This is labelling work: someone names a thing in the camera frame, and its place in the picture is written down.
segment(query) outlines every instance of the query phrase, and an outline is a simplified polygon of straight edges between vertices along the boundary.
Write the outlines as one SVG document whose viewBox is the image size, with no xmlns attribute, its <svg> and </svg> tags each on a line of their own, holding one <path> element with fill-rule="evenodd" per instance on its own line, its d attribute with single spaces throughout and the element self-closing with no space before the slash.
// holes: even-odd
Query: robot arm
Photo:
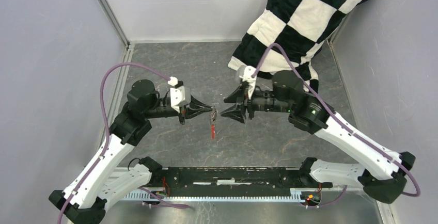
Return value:
<svg viewBox="0 0 438 224">
<path fill-rule="evenodd" d="M 307 158 L 301 171 L 319 183 L 360 187 L 374 199 L 392 203 L 403 192 L 406 185 L 405 173 L 394 162 L 412 168 L 415 157 L 409 153 L 397 153 L 378 144 L 350 125 L 339 113 L 335 117 L 347 125 L 345 130 L 324 109 L 318 99 L 304 92 L 301 80 L 292 71 L 280 71 L 272 77 L 272 91 L 261 91 L 255 86 L 256 77 L 245 81 L 255 72 L 253 67 L 242 67 L 237 71 L 240 86 L 227 98 L 225 103 L 235 103 L 223 111 L 221 116 L 245 123 L 246 112 L 249 119 L 255 111 L 289 113 L 289 122 L 300 130 L 314 134 L 343 150 L 358 164 L 328 163 L 316 158 Z M 386 152 L 392 160 L 360 141 L 359 134 L 372 145 Z"/>
<path fill-rule="evenodd" d="M 185 119 L 196 117 L 212 110 L 201 103 L 183 85 L 171 77 L 171 86 L 164 98 L 160 98 L 153 82 L 143 79 L 133 84 L 128 101 L 110 127 L 110 143 L 104 156 L 102 145 L 81 174 L 64 190 L 55 190 L 49 200 L 61 210 L 70 193 L 73 197 L 64 214 L 73 223 L 99 223 L 108 209 L 132 190 L 149 183 L 152 174 L 161 166 L 151 158 L 140 162 L 115 181 L 105 184 L 114 169 L 152 129 L 149 119 L 178 117 L 181 124 Z M 74 191 L 89 168 L 94 167 L 78 191 Z"/>
</svg>

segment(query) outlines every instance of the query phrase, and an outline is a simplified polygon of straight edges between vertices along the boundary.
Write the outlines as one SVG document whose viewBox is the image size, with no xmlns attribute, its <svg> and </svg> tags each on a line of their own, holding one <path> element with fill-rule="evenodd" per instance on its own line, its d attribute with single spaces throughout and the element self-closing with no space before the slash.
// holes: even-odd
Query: red wire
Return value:
<svg viewBox="0 0 438 224">
<path fill-rule="evenodd" d="M 211 125 L 211 138 L 214 139 L 214 125 Z"/>
<path fill-rule="evenodd" d="M 163 190 L 166 192 L 166 177 L 163 177 Z"/>
<path fill-rule="evenodd" d="M 167 190 L 169 191 L 168 193 L 167 193 L 167 197 L 170 197 L 170 187 L 169 187 L 169 185 L 166 183 L 166 186 L 167 186 Z"/>
</svg>

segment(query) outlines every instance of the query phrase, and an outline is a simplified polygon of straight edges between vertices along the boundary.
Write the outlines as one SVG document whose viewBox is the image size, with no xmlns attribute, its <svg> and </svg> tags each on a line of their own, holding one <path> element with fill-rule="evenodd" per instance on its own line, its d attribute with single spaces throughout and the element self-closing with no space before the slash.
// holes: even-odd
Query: small red item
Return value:
<svg viewBox="0 0 438 224">
<path fill-rule="evenodd" d="M 211 125 L 211 138 L 212 139 L 214 139 L 214 134 L 215 134 L 216 132 L 214 131 L 214 124 L 213 125 Z"/>
</svg>

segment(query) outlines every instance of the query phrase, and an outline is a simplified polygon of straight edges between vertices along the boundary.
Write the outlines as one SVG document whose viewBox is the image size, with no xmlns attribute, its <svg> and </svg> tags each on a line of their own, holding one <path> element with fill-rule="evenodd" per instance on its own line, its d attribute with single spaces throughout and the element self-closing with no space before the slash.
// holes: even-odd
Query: black cable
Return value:
<svg viewBox="0 0 438 224">
<path fill-rule="evenodd" d="M 167 99 L 167 95 L 169 94 L 169 92 L 170 92 L 170 90 L 168 90 L 168 91 L 166 92 L 166 95 L 164 95 L 164 98 L 163 98 L 163 106 L 166 106 L 166 99 Z"/>
<path fill-rule="evenodd" d="M 158 91 L 154 92 L 157 95 L 157 101 L 155 102 L 154 106 L 152 107 L 152 109 L 157 108 L 160 105 L 160 93 Z"/>
<path fill-rule="evenodd" d="M 134 160 L 138 159 L 138 161 L 140 161 L 140 158 L 133 158 L 131 161 L 129 161 L 128 163 L 128 171 L 129 171 L 129 166 L 131 165 L 132 162 L 134 162 Z"/>
</svg>

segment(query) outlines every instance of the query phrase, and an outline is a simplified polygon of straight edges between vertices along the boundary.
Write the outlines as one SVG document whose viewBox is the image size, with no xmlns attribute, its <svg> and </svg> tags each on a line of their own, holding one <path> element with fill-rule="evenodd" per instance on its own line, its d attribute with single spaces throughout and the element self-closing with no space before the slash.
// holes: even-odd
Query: red object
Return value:
<svg viewBox="0 0 438 224">
<path fill-rule="evenodd" d="M 166 186 L 167 186 L 167 197 L 170 197 L 170 187 L 169 187 L 169 185 L 166 183 Z"/>
<path fill-rule="evenodd" d="M 212 139 L 214 139 L 214 134 L 215 134 L 214 125 L 211 125 L 211 138 Z"/>
</svg>

